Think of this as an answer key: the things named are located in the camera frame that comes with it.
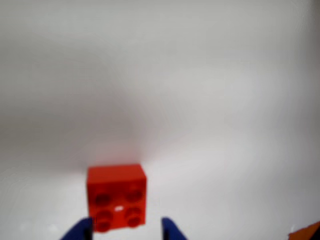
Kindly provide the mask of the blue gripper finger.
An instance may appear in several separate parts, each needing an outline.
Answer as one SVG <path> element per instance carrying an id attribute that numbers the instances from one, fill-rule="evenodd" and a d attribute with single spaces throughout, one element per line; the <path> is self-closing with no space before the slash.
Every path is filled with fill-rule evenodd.
<path id="1" fill-rule="evenodd" d="M 91 217 L 85 217 L 72 226 L 61 240 L 92 240 L 94 221 Z"/>
<path id="2" fill-rule="evenodd" d="M 187 240 L 183 232 L 169 217 L 161 219 L 161 227 L 163 240 Z"/>

